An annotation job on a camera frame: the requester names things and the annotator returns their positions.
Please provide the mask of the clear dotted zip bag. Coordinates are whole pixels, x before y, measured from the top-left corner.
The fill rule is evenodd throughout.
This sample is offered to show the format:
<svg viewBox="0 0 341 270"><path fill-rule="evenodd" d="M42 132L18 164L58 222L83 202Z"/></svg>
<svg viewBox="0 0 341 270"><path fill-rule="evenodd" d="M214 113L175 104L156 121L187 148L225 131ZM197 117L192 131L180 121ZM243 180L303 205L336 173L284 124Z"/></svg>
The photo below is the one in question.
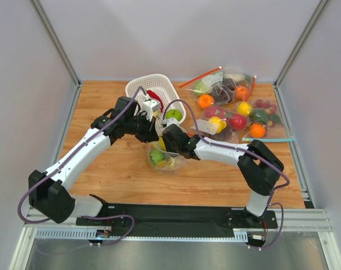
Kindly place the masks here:
<svg viewBox="0 0 341 270"><path fill-rule="evenodd" d="M158 148L158 142L151 142L146 145L146 158L150 165L150 167L157 173L165 176L176 176L180 173L182 169L188 166L189 160L185 159L183 156L167 152L164 152L165 160L159 163L158 165L152 164L150 161L150 151L154 148Z"/></svg>

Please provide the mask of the yellow fake pear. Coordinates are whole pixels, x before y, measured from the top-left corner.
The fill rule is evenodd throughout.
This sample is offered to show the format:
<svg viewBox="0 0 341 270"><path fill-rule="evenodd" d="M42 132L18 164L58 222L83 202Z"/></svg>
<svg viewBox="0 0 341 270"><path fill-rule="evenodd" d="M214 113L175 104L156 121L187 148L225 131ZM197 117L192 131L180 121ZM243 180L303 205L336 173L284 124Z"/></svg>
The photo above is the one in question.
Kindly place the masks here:
<svg viewBox="0 0 341 270"><path fill-rule="evenodd" d="M160 115L160 111L159 110L153 113L153 116L155 118L159 118L159 115Z"/></svg>

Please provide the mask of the yellow fake banana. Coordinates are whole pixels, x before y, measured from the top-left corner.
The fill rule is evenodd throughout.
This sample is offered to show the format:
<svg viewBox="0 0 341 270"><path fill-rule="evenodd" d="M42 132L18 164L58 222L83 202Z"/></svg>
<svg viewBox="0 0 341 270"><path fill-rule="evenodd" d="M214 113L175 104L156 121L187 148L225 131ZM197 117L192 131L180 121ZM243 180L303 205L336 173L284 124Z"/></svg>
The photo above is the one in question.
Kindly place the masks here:
<svg viewBox="0 0 341 270"><path fill-rule="evenodd" d="M162 137L159 137L158 148L161 149L162 151L166 151L167 150Z"/></svg>

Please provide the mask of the green fake apple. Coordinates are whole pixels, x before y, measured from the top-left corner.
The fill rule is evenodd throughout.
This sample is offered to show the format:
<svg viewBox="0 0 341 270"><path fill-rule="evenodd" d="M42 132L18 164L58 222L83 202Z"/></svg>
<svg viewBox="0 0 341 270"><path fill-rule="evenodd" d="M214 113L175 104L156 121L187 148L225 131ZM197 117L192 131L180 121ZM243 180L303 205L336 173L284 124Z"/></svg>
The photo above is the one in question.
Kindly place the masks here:
<svg viewBox="0 0 341 270"><path fill-rule="evenodd" d="M166 119L175 118L177 121L181 121L183 118L182 113L177 109L170 109L165 114Z"/></svg>

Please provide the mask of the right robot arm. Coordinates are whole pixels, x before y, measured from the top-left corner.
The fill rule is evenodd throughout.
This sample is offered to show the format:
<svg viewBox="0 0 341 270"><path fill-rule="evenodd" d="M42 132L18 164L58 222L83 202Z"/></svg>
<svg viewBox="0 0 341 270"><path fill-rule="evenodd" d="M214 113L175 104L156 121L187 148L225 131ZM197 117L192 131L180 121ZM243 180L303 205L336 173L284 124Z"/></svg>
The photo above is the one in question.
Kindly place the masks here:
<svg viewBox="0 0 341 270"><path fill-rule="evenodd" d="M262 141L255 139L249 144L234 144L198 134L189 136L175 124L166 127L162 137L167 151L186 159L217 161L238 167L251 189L245 211L257 218L266 211L284 165Z"/></svg>

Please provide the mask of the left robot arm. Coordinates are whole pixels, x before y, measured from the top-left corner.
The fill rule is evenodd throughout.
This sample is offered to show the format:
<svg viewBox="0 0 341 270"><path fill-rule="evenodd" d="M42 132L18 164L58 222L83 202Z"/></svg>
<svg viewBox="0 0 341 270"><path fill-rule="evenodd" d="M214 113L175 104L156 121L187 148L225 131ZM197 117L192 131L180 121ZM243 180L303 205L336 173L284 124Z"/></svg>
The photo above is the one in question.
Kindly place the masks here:
<svg viewBox="0 0 341 270"><path fill-rule="evenodd" d="M105 111L91 124L83 138L56 164L45 172L33 171L29 178L29 204L55 223L62 223L73 212L95 217L102 202L93 196L76 198L69 191L80 174L116 140L130 134L143 143L159 139L155 112L158 100L149 95L143 104L122 96L115 107Z"/></svg>

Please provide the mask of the red fake chili pepper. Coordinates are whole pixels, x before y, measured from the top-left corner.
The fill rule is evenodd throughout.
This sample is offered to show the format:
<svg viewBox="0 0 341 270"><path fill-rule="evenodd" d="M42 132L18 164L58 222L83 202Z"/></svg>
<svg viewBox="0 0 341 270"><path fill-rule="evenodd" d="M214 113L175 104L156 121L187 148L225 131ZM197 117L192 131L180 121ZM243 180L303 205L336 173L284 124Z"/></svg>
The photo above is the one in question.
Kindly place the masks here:
<svg viewBox="0 0 341 270"><path fill-rule="evenodd" d="M161 98L152 90L147 90L146 92L151 98L158 100L160 102L160 111L163 112L164 105L163 105Z"/></svg>

